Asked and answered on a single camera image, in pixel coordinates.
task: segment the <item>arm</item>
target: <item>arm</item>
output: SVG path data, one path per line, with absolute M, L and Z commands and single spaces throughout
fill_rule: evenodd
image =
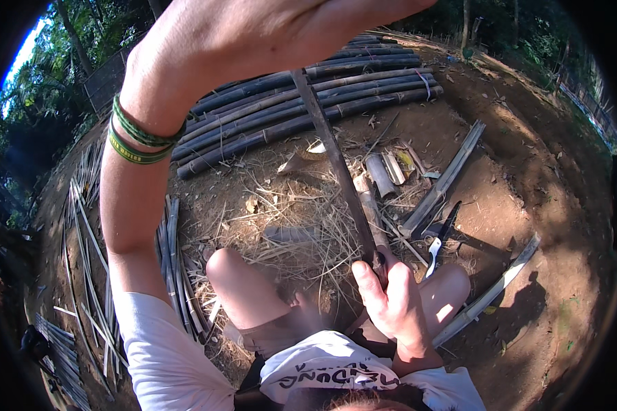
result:
M 120 103 L 143 131 L 172 136 L 199 97 L 219 84 L 328 57 L 363 30 L 435 0 L 175 0 L 128 57 Z M 132 148 L 154 152 L 123 134 Z M 169 303 L 154 249 L 169 160 L 128 162 L 106 144 L 100 218 L 114 293 Z
M 365 262 L 355 262 L 352 272 L 373 324 L 387 337 L 397 339 L 392 370 L 398 377 L 404 377 L 415 371 L 443 366 L 442 358 L 432 346 L 412 270 L 387 248 L 379 250 L 384 253 L 389 267 L 386 291 Z

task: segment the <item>dirt ground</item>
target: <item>dirt ground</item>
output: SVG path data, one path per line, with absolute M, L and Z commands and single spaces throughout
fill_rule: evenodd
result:
M 609 153 L 567 100 L 544 95 L 528 78 L 503 63 L 476 55 L 472 66 L 450 64 L 445 57 L 454 51 L 443 45 L 428 41 L 404 45 L 414 47 L 434 69 L 445 93 L 433 103 L 390 107 L 336 122 L 334 126 L 341 130 L 341 145 L 352 147 L 343 151 L 350 163 L 356 165 L 364 154 L 361 143 L 374 141 L 399 112 L 380 145 L 392 147 L 400 140 L 411 142 L 431 171 L 443 172 L 469 125 L 476 119 L 486 124 L 479 144 L 450 190 L 449 205 L 445 207 L 448 211 L 458 200 L 464 204 L 451 235 L 462 244 L 457 250 L 446 251 L 441 261 L 457 262 L 467 270 L 472 284 L 471 302 L 498 279 L 533 233 L 540 234 L 542 242 L 530 263 L 492 303 L 497 307 L 495 312 L 483 314 L 479 322 L 471 323 L 444 344 L 439 353 L 448 370 L 468 368 L 489 410 L 547 407 L 563 389 L 568 375 L 575 373 L 576 364 L 595 338 L 613 284 L 616 263 L 610 247 Z M 374 129 L 368 125 L 373 114 L 379 121 Z M 36 289 L 26 291 L 25 296 L 28 317 L 40 312 L 76 335 L 75 319 L 52 309 L 53 305 L 71 307 L 66 271 L 59 259 L 62 228 L 58 220 L 75 163 L 82 150 L 100 137 L 100 132 L 101 127 L 97 126 L 81 140 L 41 195 L 35 226 L 44 224 L 45 251 L 39 265 L 38 285 L 47 288 L 38 299 Z M 314 132 L 299 134 L 247 153 L 241 159 L 242 168 L 219 166 L 187 181 L 176 177 L 176 167 L 172 165 L 168 191 L 181 200 L 179 241 L 183 250 L 197 260 L 206 244 L 231 246 L 246 256 L 267 252 L 262 246 L 258 248 L 262 242 L 258 236 L 247 235 L 251 223 L 244 221 L 251 221 L 251 217 L 245 201 L 251 193 L 245 189 L 258 193 L 259 207 L 268 211 L 284 202 L 288 203 L 288 210 L 307 216 L 323 210 L 315 207 L 328 200 L 313 199 L 309 204 L 297 201 L 297 195 L 313 198 L 326 187 L 333 188 L 323 178 L 328 176 L 328 164 L 318 165 L 311 172 L 276 176 L 288 154 L 306 149 L 314 140 Z M 414 175 L 402 190 L 413 195 L 395 201 L 400 203 L 398 207 L 384 209 L 391 219 L 395 214 L 401 219 L 427 187 Z M 340 204 L 337 196 L 331 197 L 329 201 L 335 207 Z M 378 204 L 380 208 L 386 206 L 384 202 Z M 96 232 L 97 211 L 96 206 L 89 211 Z M 77 237 L 74 230 L 67 235 L 76 284 L 76 275 L 81 273 Z M 412 245 L 428 257 L 425 241 L 413 241 Z M 420 275 L 424 268 L 416 257 L 398 242 L 393 242 L 393 248 Z M 348 264 L 338 269 L 341 293 L 331 291 L 335 288 L 333 281 L 322 284 L 310 281 L 310 275 L 300 278 L 284 274 L 284 267 L 293 271 L 289 266 L 277 265 L 270 270 L 274 261 L 266 260 L 261 265 L 270 278 L 285 294 L 308 289 L 313 298 L 320 296 L 328 325 L 344 328 L 361 310 L 355 294 L 347 287 Z M 311 267 L 303 272 L 311 273 Z M 95 253 L 92 268 L 98 273 L 95 281 L 102 298 L 105 274 L 100 274 L 102 268 Z M 81 287 L 75 288 L 76 297 L 84 298 L 78 291 Z M 219 324 L 224 320 L 222 311 Z M 224 342 L 219 332 L 215 337 L 216 342 L 208 341 L 206 355 L 238 386 L 252 357 Z M 81 378 L 94 410 L 137 409 L 128 374 L 118 382 L 116 401 L 107 402 L 105 389 L 91 370 L 82 344 L 77 345 L 77 350 L 82 359 Z

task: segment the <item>shorts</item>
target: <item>shorts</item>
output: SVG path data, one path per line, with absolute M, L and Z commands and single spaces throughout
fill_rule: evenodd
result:
M 268 360 L 277 352 L 288 349 L 299 341 L 310 337 L 324 328 L 309 325 L 301 307 L 290 308 L 290 312 L 254 328 L 240 329 L 245 349 Z

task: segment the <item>tree trunk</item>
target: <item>tree trunk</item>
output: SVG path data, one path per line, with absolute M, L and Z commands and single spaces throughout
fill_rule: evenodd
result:
M 91 61 L 89 60 L 89 56 L 85 51 L 85 48 L 80 43 L 80 37 L 78 37 L 77 32 L 75 31 L 73 24 L 68 19 L 68 13 L 66 12 L 66 7 L 62 0 L 57 0 L 57 12 L 62 17 L 62 21 L 64 22 L 64 28 L 68 33 L 68 36 L 71 39 L 71 43 L 77 52 L 78 57 L 80 58 L 80 64 L 82 64 L 82 68 L 85 69 L 85 72 L 88 76 L 90 76 L 94 70 L 91 68 Z
M 91 2 L 89 0 L 85 0 L 85 6 L 87 6 L 87 8 L 89 9 L 89 12 L 91 13 L 91 18 L 94 20 L 94 23 L 96 23 L 96 27 L 99 29 L 100 37 L 102 37 L 102 22 L 94 11 L 94 7 L 91 5 Z
M 565 46 L 565 53 L 562 56 L 562 61 L 560 61 L 560 68 L 557 70 L 557 82 L 555 83 L 555 89 L 553 90 L 553 96 L 557 96 L 557 92 L 560 90 L 560 83 L 562 83 L 562 67 L 567 61 L 567 55 L 569 54 L 569 39 L 567 39 L 567 46 Z
M 27 216 L 27 210 L 25 209 L 25 207 L 23 207 L 23 204 L 18 202 L 18 200 L 16 200 L 16 197 L 14 197 L 14 195 L 10 193 L 9 190 L 1 183 L 0 183 L 0 194 L 2 194 L 2 196 L 5 199 L 11 202 L 14 208 L 17 209 L 19 212 L 21 212 L 23 216 Z
M 515 0 L 515 23 L 514 23 L 514 36 L 512 37 L 512 44 L 518 46 L 518 0 Z
M 464 0 L 464 29 L 462 30 L 462 49 L 467 46 L 469 39 L 470 0 Z
M 162 7 L 160 7 L 160 0 L 148 0 L 148 5 L 150 6 L 151 11 L 153 12 L 153 17 L 156 20 L 160 18 L 162 14 Z

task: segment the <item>green braided bracelet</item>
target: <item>green braided bracelet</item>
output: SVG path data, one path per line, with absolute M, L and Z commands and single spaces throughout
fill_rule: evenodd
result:
M 121 137 L 119 137 L 118 134 L 116 134 L 112 119 L 110 119 L 110 131 L 108 133 L 108 139 L 110 140 L 110 144 L 112 145 L 114 150 L 121 154 L 121 157 L 136 164 L 153 164 L 154 162 L 163 160 L 169 155 L 169 153 L 172 152 L 174 146 L 174 144 L 167 143 L 168 147 L 158 152 L 141 152 L 139 150 L 132 149 L 123 142 L 123 140 L 121 139 Z
M 119 94 L 117 93 L 114 96 L 114 101 L 112 102 L 112 112 L 119 119 L 119 123 L 121 123 L 121 127 L 125 130 L 128 136 L 131 136 L 137 143 L 142 145 L 146 145 L 148 147 L 166 147 L 169 144 L 173 145 L 178 143 L 178 140 L 185 134 L 185 127 L 187 126 L 187 120 L 183 122 L 183 125 L 178 133 L 174 134 L 171 137 L 158 137 L 149 133 L 143 132 L 139 127 L 134 125 L 132 121 L 128 117 L 125 116 L 123 111 L 121 110 L 121 104 L 119 104 Z

